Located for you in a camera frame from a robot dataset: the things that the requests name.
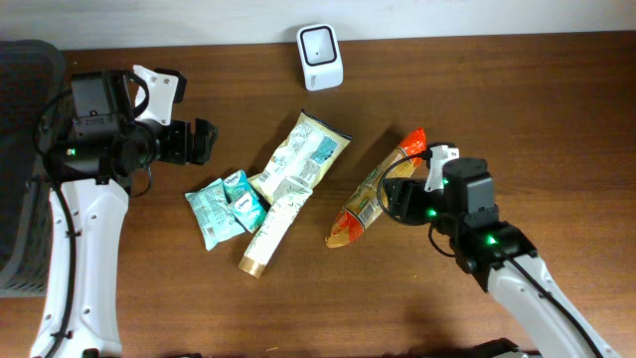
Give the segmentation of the orange pasta bag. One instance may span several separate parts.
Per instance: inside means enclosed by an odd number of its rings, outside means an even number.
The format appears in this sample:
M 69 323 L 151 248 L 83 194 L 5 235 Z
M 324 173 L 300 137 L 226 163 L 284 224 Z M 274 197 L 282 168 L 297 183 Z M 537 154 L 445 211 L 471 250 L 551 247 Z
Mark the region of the orange pasta bag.
M 365 230 L 383 213 L 380 203 L 388 205 L 387 195 L 378 199 L 378 185 L 382 175 L 396 162 L 426 149 L 426 134 L 422 127 L 409 133 L 392 152 L 380 162 L 357 187 L 339 211 L 325 244 L 330 249 L 348 246 L 359 239 Z

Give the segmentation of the light teal wipes packet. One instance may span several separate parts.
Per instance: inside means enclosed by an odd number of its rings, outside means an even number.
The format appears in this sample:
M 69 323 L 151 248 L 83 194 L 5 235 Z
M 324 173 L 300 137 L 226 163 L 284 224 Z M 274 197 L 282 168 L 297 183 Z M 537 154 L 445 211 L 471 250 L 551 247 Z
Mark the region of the light teal wipes packet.
M 207 251 L 245 232 L 233 214 L 221 178 L 205 188 L 185 194 L 204 238 Z

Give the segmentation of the cream snack bag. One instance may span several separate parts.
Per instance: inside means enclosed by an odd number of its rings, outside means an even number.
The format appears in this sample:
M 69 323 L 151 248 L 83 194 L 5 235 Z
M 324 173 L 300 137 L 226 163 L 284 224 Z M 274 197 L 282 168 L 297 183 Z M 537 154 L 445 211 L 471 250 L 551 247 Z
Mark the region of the cream snack bag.
M 311 194 L 351 140 L 350 134 L 302 110 L 263 171 L 248 181 L 269 204 L 289 193 Z

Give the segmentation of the white Pantene tube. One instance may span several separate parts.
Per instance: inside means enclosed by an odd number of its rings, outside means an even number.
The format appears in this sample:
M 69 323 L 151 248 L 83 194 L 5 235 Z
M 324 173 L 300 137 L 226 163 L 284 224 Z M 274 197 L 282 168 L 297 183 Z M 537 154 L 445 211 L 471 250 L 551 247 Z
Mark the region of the white Pantene tube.
M 260 278 L 285 233 L 295 221 L 313 190 L 292 178 L 284 178 L 273 192 L 271 204 L 238 267 L 255 278 Z

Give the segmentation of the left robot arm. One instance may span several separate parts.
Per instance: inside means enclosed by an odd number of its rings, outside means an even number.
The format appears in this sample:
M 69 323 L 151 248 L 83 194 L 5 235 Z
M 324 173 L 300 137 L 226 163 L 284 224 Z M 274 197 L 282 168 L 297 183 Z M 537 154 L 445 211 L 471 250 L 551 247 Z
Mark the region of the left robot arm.
M 175 70 L 74 75 L 43 109 L 36 149 L 50 186 L 52 248 L 33 357 L 118 357 L 120 235 L 133 176 L 155 162 L 204 165 L 218 138 L 209 121 L 176 120 L 186 78 Z

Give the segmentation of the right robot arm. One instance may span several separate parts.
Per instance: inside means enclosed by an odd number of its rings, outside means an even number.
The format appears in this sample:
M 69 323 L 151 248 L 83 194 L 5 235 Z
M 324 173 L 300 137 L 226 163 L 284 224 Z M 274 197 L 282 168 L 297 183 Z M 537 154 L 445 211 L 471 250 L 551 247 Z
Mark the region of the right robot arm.
M 432 192 L 420 180 L 384 172 L 378 199 L 392 220 L 448 237 L 449 256 L 516 319 L 542 356 L 617 356 L 560 290 L 530 239 L 500 219 L 485 160 L 446 162 Z

